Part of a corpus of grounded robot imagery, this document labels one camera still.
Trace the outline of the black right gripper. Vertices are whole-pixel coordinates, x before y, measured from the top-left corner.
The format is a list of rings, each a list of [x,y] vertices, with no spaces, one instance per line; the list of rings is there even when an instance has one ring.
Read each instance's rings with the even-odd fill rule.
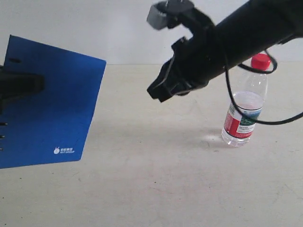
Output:
[[[152,99],[164,102],[206,87],[224,71],[225,54],[218,38],[203,41],[194,37],[185,43],[177,42],[173,56],[163,64],[147,92]]]

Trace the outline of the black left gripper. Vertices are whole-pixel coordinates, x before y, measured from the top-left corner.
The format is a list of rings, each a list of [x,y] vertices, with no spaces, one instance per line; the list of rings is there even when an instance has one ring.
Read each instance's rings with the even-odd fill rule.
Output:
[[[42,75],[3,71],[0,66],[0,114],[3,113],[4,100],[23,97],[43,91],[45,79]]]

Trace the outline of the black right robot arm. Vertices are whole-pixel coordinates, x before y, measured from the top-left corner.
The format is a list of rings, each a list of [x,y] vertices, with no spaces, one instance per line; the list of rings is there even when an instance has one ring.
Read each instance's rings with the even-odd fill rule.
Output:
[[[182,25],[190,39],[180,38],[174,52],[147,91],[164,102],[205,87],[208,82],[253,55],[303,35],[300,0],[249,0],[219,24],[189,0],[153,4],[147,22],[156,30]]]

